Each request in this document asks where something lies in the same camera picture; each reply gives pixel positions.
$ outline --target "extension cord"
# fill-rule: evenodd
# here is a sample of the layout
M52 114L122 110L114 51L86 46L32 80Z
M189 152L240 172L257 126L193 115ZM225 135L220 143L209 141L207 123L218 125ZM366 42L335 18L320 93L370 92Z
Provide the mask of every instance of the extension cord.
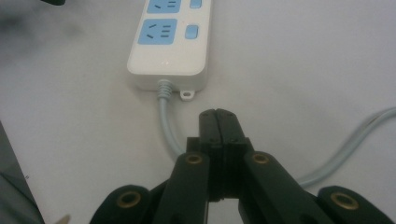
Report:
M207 81L212 0L147 0L128 60L135 85L166 80L189 101Z

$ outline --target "blue button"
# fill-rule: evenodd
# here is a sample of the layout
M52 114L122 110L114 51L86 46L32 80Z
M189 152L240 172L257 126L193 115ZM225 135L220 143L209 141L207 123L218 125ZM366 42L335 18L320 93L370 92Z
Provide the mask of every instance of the blue button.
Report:
M188 25L186 28L186 39L195 39L198 36L198 26Z
M191 0L190 8L200 8L202 5L202 0Z

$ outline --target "gray floor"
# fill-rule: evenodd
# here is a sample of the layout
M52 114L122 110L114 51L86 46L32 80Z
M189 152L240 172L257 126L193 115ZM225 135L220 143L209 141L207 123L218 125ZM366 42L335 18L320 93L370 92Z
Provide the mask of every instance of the gray floor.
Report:
M0 221L44 223L0 121Z

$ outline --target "brass screw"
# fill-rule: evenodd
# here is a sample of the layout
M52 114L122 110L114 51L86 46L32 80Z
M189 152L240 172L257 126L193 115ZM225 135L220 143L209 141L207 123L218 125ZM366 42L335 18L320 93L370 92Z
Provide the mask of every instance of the brass screw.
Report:
M253 155L253 160L259 164L265 164L270 161L270 159L268 159L268 157L266 157L265 155L262 155L262 154L258 154L258 153Z
M196 154L189 155L186 158L186 162L189 164L199 164L202 162L202 157Z
M358 202L345 193L334 192L330 198L335 204L347 210L356 210L359 208Z
M140 203L142 196L136 191L126 191L117 199L120 208L130 208Z

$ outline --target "cable strain relief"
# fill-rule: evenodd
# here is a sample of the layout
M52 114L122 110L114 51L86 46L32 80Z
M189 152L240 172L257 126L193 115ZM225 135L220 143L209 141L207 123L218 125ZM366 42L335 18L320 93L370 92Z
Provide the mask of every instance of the cable strain relief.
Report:
M160 80L158 82L158 95L157 98L164 98L169 100L172 96L172 83L168 80Z

